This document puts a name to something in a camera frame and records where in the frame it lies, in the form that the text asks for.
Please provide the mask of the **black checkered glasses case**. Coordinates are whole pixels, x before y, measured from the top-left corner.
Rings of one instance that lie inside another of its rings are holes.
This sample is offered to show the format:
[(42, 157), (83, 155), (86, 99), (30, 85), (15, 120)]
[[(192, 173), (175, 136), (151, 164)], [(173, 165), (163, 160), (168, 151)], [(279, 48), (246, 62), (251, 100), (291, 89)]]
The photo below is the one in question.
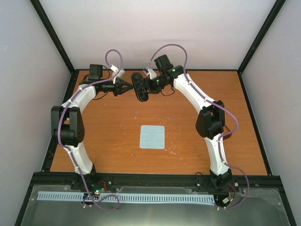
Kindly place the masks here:
[(146, 102), (149, 99), (148, 92), (145, 87), (145, 80), (140, 73), (133, 73), (131, 75), (133, 88), (137, 99), (140, 102)]

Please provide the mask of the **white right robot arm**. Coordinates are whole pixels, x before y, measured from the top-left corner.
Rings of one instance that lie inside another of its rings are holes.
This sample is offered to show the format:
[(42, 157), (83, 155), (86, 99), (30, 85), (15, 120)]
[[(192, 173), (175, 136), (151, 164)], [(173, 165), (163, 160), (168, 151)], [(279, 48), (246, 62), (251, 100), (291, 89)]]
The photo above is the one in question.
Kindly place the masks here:
[(167, 55), (155, 59), (159, 71), (146, 67), (143, 72), (148, 76), (145, 84), (147, 93), (159, 93), (171, 85), (181, 92), (198, 113), (197, 133), (204, 138), (210, 158), (210, 180), (215, 190), (221, 189), (231, 180), (232, 173), (226, 161), (223, 145), (225, 112), (222, 101), (215, 101), (193, 81), (183, 66), (173, 66)]

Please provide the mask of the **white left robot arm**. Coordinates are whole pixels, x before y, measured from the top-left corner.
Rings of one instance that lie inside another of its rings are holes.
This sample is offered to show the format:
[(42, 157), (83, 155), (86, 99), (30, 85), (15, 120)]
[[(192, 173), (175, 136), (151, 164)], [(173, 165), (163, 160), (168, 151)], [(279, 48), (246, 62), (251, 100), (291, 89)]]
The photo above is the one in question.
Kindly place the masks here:
[(81, 183), (89, 190), (97, 186), (98, 178), (91, 173), (94, 165), (83, 143), (85, 128), (82, 112), (99, 92), (111, 92), (118, 96), (133, 88), (122, 79), (125, 73), (122, 67), (111, 65), (112, 76), (107, 79), (102, 78), (102, 69), (102, 65), (91, 65), (89, 74), (79, 83), (74, 94), (60, 106), (51, 109), (52, 137), (67, 152), (75, 173), (84, 175)]

